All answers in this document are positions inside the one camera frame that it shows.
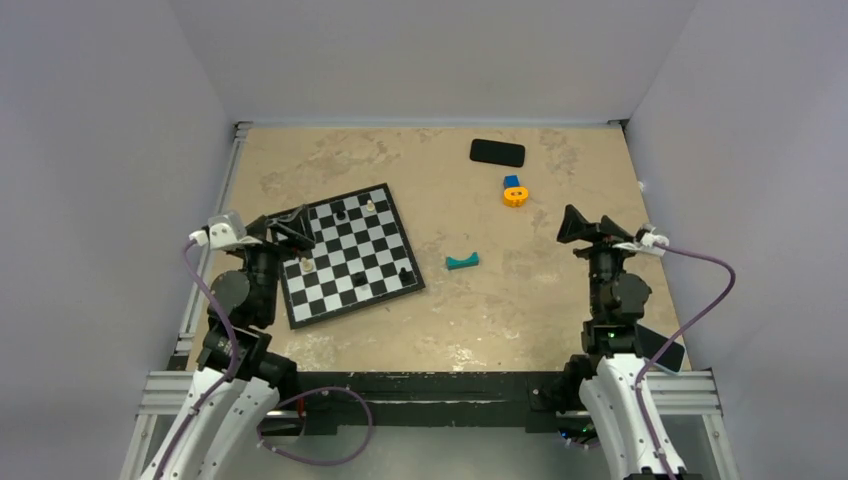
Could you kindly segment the black phone case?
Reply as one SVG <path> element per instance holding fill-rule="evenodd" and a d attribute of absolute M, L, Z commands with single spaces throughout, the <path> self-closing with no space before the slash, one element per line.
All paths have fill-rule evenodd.
<path fill-rule="evenodd" d="M 474 162 L 521 168 L 526 148 L 520 144 L 476 138 L 471 142 L 469 158 Z"/>

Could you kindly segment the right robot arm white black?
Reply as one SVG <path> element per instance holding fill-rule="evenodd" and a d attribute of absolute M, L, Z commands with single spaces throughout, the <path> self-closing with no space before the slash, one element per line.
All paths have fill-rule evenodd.
<path fill-rule="evenodd" d="M 562 399 L 589 413 L 611 478 L 698 478 L 674 447 L 646 379 L 656 358 L 644 352 L 638 323 L 652 290 L 624 267 L 637 254 L 663 255 L 668 238 L 649 224 L 630 234 L 608 216 L 591 222 L 569 204 L 556 239 L 585 242 L 573 253 L 589 265 L 590 317 L 582 353 L 564 368 Z"/>

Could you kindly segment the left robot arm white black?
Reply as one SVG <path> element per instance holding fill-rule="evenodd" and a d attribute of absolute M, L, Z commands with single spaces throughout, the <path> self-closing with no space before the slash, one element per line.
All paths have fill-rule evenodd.
<path fill-rule="evenodd" d="M 229 448 L 258 422 L 259 407 L 284 409 L 297 399 L 297 366 L 269 352 L 266 330 L 276 319 L 282 265 L 316 244 L 308 208 L 300 205 L 244 223 L 235 211 L 211 217 L 182 249 L 206 247 L 241 265 L 207 283 L 188 273 L 205 296 L 208 331 L 197 368 L 165 440 L 145 467 L 144 479 L 197 479 L 223 464 L 215 446 Z"/>

